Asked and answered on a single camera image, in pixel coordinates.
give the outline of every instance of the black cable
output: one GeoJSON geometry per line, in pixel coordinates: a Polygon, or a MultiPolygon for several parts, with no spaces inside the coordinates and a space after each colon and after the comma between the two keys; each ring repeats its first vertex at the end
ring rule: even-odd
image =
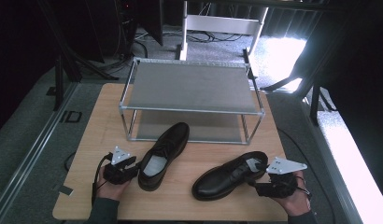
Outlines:
{"type": "Polygon", "coordinates": [[[76,154],[76,151],[74,151],[74,152],[72,152],[72,154],[70,154],[67,158],[66,158],[66,160],[64,161],[64,168],[65,168],[65,170],[67,171],[67,172],[69,172],[69,167],[68,167],[68,162],[69,162],[69,160],[73,157],[73,156],[75,156],[75,154],[76,154]]]}
{"type": "Polygon", "coordinates": [[[325,198],[326,198],[326,201],[328,202],[329,204],[329,207],[331,208],[331,211],[332,211],[332,219],[333,219],[333,224],[336,223],[336,218],[335,218],[335,213],[334,213],[334,209],[333,209],[333,206],[329,200],[329,195],[328,193],[326,192],[325,188],[322,186],[322,183],[320,183],[318,177],[317,177],[317,173],[314,171],[313,167],[311,166],[311,163],[308,161],[307,159],[307,156],[304,154],[304,152],[302,151],[302,148],[296,143],[296,141],[289,135],[287,134],[285,131],[283,131],[282,129],[278,128],[277,127],[277,130],[283,134],[285,134],[295,145],[296,147],[299,149],[300,153],[302,154],[302,156],[305,158],[305,162],[307,162],[308,164],[308,167],[310,167],[310,170],[311,172],[313,173],[314,177],[317,179],[317,182],[319,183],[319,186],[320,188],[322,189],[323,191],[323,194],[325,195],[325,198]]]}
{"type": "Polygon", "coordinates": [[[148,58],[148,49],[146,48],[146,46],[144,44],[142,44],[141,42],[137,41],[137,40],[134,40],[134,42],[140,46],[142,46],[144,52],[145,52],[145,58],[148,58]]]}
{"type": "MultiPolygon", "coordinates": [[[[214,34],[206,32],[206,31],[189,31],[189,35],[187,35],[187,38],[191,42],[197,42],[197,43],[212,43],[212,42],[222,42],[222,41],[236,41],[240,39],[243,35],[230,35],[229,37],[226,38],[217,38],[214,34]],[[205,35],[205,38],[200,38],[196,37],[193,35],[205,35]]],[[[172,32],[170,34],[163,34],[163,36],[182,36],[181,33],[177,32],[172,32]]]]}
{"type": "MultiPolygon", "coordinates": [[[[94,74],[94,72],[91,72],[91,70],[88,69],[84,64],[78,63],[78,65],[79,65],[80,69],[86,69],[86,71],[83,71],[83,74],[86,74],[86,75],[93,75],[94,74]]],[[[114,63],[108,64],[108,65],[103,65],[103,66],[95,66],[95,67],[97,67],[101,71],[106,72],[107,70],[110,70],[113,68],[118,68],[118,67],[124,67],[125,65],[128,65],[127,59],[121,56],[121,58],[114,63]]]]}
{"type": "Polygon", "coordinates": [[[98,182],[99,170],[101,169],[102,163],[104,163],[105,160],[110,160],[110,155],[111,155],[111,153],[105,155],[104,158],[102,158],[102,159],[99,161],[99,164],[98,164],[98,166],[96,167],[95,178],[94,178],[94,180],[93,180],[93,183],[94,183],[94,184],[96,184],[96,183],[98,182]]]}
{"type": "Polygon", "coordinates": [[[98,186],[98,188],[96,188],[96,190],[99,190],[102,186],[104,186],[104,184],[107,182],[107,180],[105,180],[104,183],[102,183],[100,186],[98,186]]]}
{"type": "Polygon", "coordinates": [[[113,56],[114,56],[119,51],[120,44],[121,44],[120,43],[121,42],[121,35],[122,36],[125,36],[125,35],[124,35],[124,30],[121,27],[121,19],[119,18],[120,11],[118,9],[118,2],[117,2],[117,0],[114,0],[113,3],[114,3],[114,6],[115,6],[115,13],[114,14],[116,15],[116,19],[119,22],[119,41],[118,41],[118,45],[116,47],[116,51],[113,53],[113,56]]]}
{"type": "Polygon", "coordinates": [[[123,69],[125,67],[125,65],[121,68],[119,68],[118,70],[115,70],[115,71],[112,71],[112,72],[109,72],[108,74],[114,74],[114,73],[117,73],[119,72],[121,69],[123,69]]]}

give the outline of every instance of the shoelace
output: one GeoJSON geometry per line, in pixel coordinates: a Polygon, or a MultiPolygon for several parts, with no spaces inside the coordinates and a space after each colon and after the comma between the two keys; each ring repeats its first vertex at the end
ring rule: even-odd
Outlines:
{"type": "Polygon", "coordinates": [[[243,160],[239,160],[237,163],[233,164],[232,166],[230,166],[229,164],[226,164],[225,166],[225,170],[227,172],[233,172],[237,169],[238,166],[240,166],[244,161],[243,160]]]}
{"type": "Polygon", "coordinates": [[[174,147],[174,144],[170,141],[164,141],[163,143],[156,146],[154,149],[154,154],[156,156],[164,157],[168,159],[170,150],[174,147]]]}
{"type": "Polygon", "coordinates": [[[235,170],[232,171],[232,178],[235,181],[244,180],[242,174],[247,170],[250,170],[247,165],[239,165],[237,168],[235,168],[235,170]]]}

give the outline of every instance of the black stand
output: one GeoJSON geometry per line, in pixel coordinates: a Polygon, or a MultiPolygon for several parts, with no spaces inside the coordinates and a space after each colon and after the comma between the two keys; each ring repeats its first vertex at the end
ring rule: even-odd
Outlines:
{"type": "Polygon", "coordinates": [[[63,70],[65,70],[68,78],[72,82],[80,82],[82,75],[79,72],[78,65],[76,62],[82,63],[88,69],[92,70],[94,73],[99,76],[109,79],[109,80],[118,80],[118,77],[113,77],[100,69],[98,69],[93,64],[82,59],[78,56],[73,50],[71,50],[65,41],[64,34],[62,33],[59,25],[55,19],[54,12],[50,4],[46,0],[36,0],[38,7],[40,8],[44,18],[47,22],[48,34],[53,40],[55,50],[57,51],[58,59],[55,64],[55,107],[54,110],[57,110],[64,99],[64,81],[63,81],[63,70]]]}
{"type": "Polygon", "coordinates": [[[135,19],[131,19],[127,25],[124,25],[123,30],[127,32],[125,34],[125,52],[132,55],[132,47],[134,44],[136,30],[138,28],[138,22],[135,19]]]}
{"type": "Polygon", "coordinates": [[[318,104],[319,104],[320,86],[314,84],[313,96],[311,99],[310,119],[314,125],[318,126],[318,104]]]}
{"type": "Polygon", "coordinates": [[[279,82],[277,82],[271,86],[261,88],[261,90],[262,91],[275,91],[276,89],[281,88],[281,87],[285,86],[286,84],[294,81],[296,78],[297,77],[286,77],[286,78],[280,80],[279,82]]]}

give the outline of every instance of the black leather shoe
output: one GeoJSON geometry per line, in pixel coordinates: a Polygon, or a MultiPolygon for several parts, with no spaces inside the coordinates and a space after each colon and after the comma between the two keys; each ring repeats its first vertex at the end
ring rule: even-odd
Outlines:
{"type": "Polygon", "coordinates": [[[192,186],[194,198],[200,201],[214,201],[229,195],[246,179],[259,179],[265,173],[267,156],[261,151],[248,152],[232,161],[215,167],[198,178],[192,186]]]}
{"type": "Polygon", "coordinates": [[[166,169],[185,148],[189,132],[189,125],[180,122],[157,139],[139,164],[138,184],[141,189],[154,191],[160,186],[166,169]]]}

